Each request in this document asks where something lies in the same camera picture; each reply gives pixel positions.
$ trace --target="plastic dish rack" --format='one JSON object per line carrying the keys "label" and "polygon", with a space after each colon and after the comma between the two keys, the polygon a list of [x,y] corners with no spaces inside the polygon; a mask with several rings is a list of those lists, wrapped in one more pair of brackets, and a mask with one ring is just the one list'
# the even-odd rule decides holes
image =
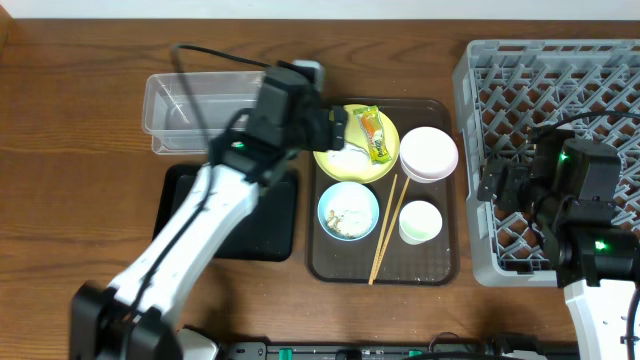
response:
{"label": "plastic dish rack", "polygon": [[[529,126],[587,111],[640,112],[640,40],[473,41],[453,80],[467,156],[474,276],[486,286],[556,286],[522,214],[477,200],[481,166],[491,155],[530,161]],[[640,234],[640,120],[605,116],[575,121],[573,129],[618,149],[613,224]]]}

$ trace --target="blue bowl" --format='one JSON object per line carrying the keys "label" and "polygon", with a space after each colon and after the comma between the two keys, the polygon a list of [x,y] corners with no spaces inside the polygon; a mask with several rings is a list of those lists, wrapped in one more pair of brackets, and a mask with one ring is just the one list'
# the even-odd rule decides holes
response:
{"label": "blue bowl", "polygon": [[[327,213],[330,210],[327,209],[327,207],[334,199],[338,197],[341,197],[343,200],[351,204],[368,206],[371,210],[371,226],[369,227],[369,230],[367,230],[363,235],[357,238],[346,238],[331,230],[327,225]],[[367,189],[366,186],[355,182],[340,182],[332,185],[322,194],[322,196],[320,197],[320,201],[318,202],[318,221],[320,222],[320,225],[322,226],[324,231],[327,232],[327,234],[342,241],[356,241],[369,235],[369,233],[371,233],[371,231],[376,227],[379,217],[380,206],[378,205],[378,200],[376,199],[375,195],[373,195],[371,190]]]}

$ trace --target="yellow plate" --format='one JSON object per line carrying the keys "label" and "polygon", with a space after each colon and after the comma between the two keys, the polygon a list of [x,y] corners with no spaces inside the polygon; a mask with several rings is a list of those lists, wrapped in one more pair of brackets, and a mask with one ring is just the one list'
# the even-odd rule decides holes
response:
{"label": "yellow plate", "polygon": [[[367,149],[368,151],[369,147],[367,146],[367,139],[360,128],[360,122],[352,113],[354,109],[364,106],[366,105],[353,104],[344,106],[344,109],[349,113],[349,122],[347,123],[344,133],[345,140],[354,145],[358,145],[363,149]],[[353,173],[329,163],[327,153],[314,151],[313,157],[316,159],[318,166],[320,166],[327,175],[338,181],[353,181],[360,184],[366,184],[383,177],[389,172],[389,170],[391,170],[393,165],[396,163],[396,160],[398,160],[398,154],[400,153],[400,138],[398,136],[398,130],[396,130],[393,122],[391,122],[387,115],[382,111],[380,111],[380,119],[382,120],[384,140],[387,145],[387,150],[391,155],[391,161],[386,164],[369,164],[369,167],[366,170],[360,173]]]}

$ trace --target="wooden table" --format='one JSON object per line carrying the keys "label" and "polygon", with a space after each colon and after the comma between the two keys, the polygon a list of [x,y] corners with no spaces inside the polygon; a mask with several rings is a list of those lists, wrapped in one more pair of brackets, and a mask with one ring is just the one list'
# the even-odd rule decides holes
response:
{"label": "wooden table", "polygon": [[[170,44],[269,63],[315,59],[327,68],[328,96],[431,97],[453,112],[452,71],[471,40],[639,36],[637,22],[14,21],[0,67],[0,358],[64,358],[78,287],[106,285],[149,245],[164,173],[188,160],[155,155],[140,126],[146,79],[172,70]],[[192,71],[249,69],[188,60]],[[311,158],[293,165],[302,181],[291,257],[217,261],[193,289],[185,323],[220,340],[416,343],[441,331],[575,339],[562,291],[473,278],[462,163],[460,274],[442,288],[314,279],[304,264]]]}

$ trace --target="chopsticks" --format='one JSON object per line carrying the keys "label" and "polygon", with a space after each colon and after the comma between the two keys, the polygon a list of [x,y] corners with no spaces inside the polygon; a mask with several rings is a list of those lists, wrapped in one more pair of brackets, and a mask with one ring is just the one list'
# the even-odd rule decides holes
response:
{"label": "chopsticks", "polygon": [[380,239],[378,240],[378,248],[376,250],[376,256],[373,258],[373,266],[371,267],[371,274],[369,275],[369,285],[373,285],[373,281],[378,277],[378,272],[380,271],[380,265],[382,264],[382,259],[384,258],[385,252],[387,252],[387,245],[389,245],[389,239],[391,238],[391,233],[393,231],[393,227],[396,224],[396,219],[398,218],[398,213],[400,212],[400,208],[402,207],[402,201],[404,200],[404,195],[407,193],[407,187],[409,186],[409,177],[404,182],[404,187],[402,188],[402,192],[400,193],[400,199],[398,199],[398,204],[396,205],[396,209],[393,212],[393,217],[391,218],[391,225],[389,225],[389,229],[387,230],[387,236],[382,241],[384,235],[384,228],[387,225],[387,218],[389,216],[389,210],[391,209],[391,200],[393,198],[393,192],[396,187],[396,179],[398,178],[398,174],[393,178],[393,184],[391,185],[391,193],[389,194],[389,201],[387,202],[387,209],[385,210],[384,219],[382,220],[382,229],[380,229]]}
{"label": "chopsticks", "polygon": [[376,264],[378,262],[378,256],[380,256],[380,250],[382,250],[382,243],[384,239],[384,228],[387,226],[387,219],[389,218],[389,210],[391,210],[391,202],[393,200],[393,192],[396,189],[396,180],[398,180],[398,174],[393,176],[393,184],[391,184],[391,192],[389,193],[389,200],[387,200],[387,209],[384,211],[384,219],[382,220],[382,228],[380,229],[380,238],[378,239],[378,247],[376,249],[376,256],[373,257],[373,264],[371,265],[371,273],[369,274],[369,285],[373,284],[373,274],[377,273]]}

